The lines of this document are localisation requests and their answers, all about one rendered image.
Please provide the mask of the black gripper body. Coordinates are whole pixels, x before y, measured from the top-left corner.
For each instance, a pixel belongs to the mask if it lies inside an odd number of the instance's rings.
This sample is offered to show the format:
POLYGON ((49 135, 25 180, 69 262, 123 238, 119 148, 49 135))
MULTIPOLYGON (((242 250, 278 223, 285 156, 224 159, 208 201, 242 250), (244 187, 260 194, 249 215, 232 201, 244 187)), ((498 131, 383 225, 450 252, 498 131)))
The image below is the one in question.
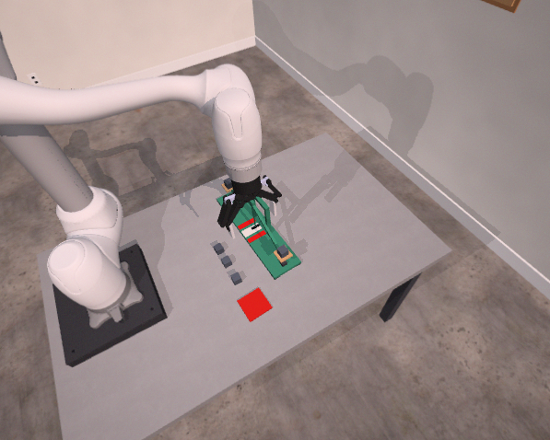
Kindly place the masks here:
POLYGON ((231 183, 233 188, 233 194, 236 194, 235 200, 241 202, 244 196, 248 195, 250 198, 246 203, 248 203, 251 200, 254 200, 257 196, 254 196, 253 193, 260 191, 263 186, 261 183, 260 176, 257 179, 246 183, 239 183, 231 179, 231 183))

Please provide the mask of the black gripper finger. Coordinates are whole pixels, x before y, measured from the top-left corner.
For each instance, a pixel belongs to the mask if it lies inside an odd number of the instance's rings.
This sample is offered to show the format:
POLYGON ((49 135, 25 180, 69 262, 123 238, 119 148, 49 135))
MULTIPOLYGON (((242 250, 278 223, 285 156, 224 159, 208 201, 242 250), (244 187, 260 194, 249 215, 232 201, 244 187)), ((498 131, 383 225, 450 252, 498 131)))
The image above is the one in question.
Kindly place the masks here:
POLYGON ((272 190, 274 193, 264 191, 264 190, 260 190, 260 191, 257 191, 255 193, 253 193, 253 195, 257 196, 257 197, 260 197, 260 198, 263 197, 263 198, 269 200, 270 212, 274 216, 276 216, 276 203, 278 203, 277 198, 278 197, 280 198, 282 196, 282 194, 272 184, 272 181, 266 175, 263 176, 263 179, 261 180, 261 183, 262 183, 262 185, 264 185, 266 187, 268 186, 269 189, 272 190))
POLYGON ((233 239, 235 238, 235 235, 231 223, 235 219, 240 208, 242 208, 250 198, 248 195, 245 195, 240 203, 239 201, 235 200, 235 195, 236 194, 232 194, 229 197, 227 195, 223 196, 223 204, 219 213, 219 217, 217 219, 217 222, 222 228, 226 226, 228 233, 233 239))

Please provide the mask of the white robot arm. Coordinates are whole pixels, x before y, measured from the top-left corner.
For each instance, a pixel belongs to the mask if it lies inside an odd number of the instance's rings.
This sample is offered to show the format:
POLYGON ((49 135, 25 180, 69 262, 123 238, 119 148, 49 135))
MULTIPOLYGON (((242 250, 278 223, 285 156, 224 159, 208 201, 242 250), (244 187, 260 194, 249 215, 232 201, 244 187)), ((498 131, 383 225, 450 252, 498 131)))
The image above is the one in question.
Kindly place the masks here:
POLYGON ((63 294, 87 308, 93 329, 124 320, 123 311, 144 299, 129 264, 120 264, 123 208, 111 191, 86 184, 44 125, 92 122, 165 101, 191 103, 212 118, 233 181, 260 176, 260 114, 251 82, 236 65, 99 87, 37 87, 17 81, 0 31, 0 141, 57 203, 67 240, 51 252, 47 271, 63 294))

